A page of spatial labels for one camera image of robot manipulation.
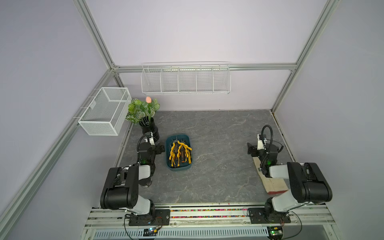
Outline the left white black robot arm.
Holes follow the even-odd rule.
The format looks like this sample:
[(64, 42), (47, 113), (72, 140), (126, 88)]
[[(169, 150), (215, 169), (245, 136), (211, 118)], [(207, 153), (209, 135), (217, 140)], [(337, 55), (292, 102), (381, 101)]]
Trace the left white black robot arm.
[(153, 201), (139, 194), (139, 187), (148, 188), (156, 170), (156, 156), (165, 147), (156, 144), (153, 134), (143, 134), (137, 144), (137, 162), (127, 167), (110, 168), (100, 197), (100, 206), (107, 210), (125, 210), (134, 216), (155, 217)]

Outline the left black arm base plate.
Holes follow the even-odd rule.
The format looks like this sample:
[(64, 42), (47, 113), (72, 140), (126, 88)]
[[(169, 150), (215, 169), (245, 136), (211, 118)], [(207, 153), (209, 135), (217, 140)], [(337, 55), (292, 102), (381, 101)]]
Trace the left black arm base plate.
[(170, 224), (171, 211), (166, 209), (155, 209), (148, 215), (139, 215), (129, 217), (129, 226), (168, 226)]

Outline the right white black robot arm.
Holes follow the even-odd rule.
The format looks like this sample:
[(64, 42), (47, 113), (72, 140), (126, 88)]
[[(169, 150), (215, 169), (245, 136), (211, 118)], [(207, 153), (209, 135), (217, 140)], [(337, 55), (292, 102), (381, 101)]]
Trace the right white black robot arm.
[(247, 147), (248, 154), (259, 160), (262, 177), (281, 180), (283, 184), (288, 180), (290, 183), (290, 189), (266, 201), (263, 215), (268, 222), (281, 220), (290, 210), (306, 204), (332, 200), (331, 187), (316, 163), (278, 164), (278, 154), (284, 146), (279, 148), (274, 145), (274, 132), (270, 125), (263, 126), (256, 145), (247, 143)]

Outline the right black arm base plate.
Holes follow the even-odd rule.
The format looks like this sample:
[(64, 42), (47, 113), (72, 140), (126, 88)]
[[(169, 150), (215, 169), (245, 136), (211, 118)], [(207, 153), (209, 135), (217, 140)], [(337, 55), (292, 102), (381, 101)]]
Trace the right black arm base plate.
[(251, 224), (289, 224), (291, 219), (288, 213), (280, 213), (276, 211), (267, 212), (262, 208), (249, 208), (247, 216), (250, 218)]

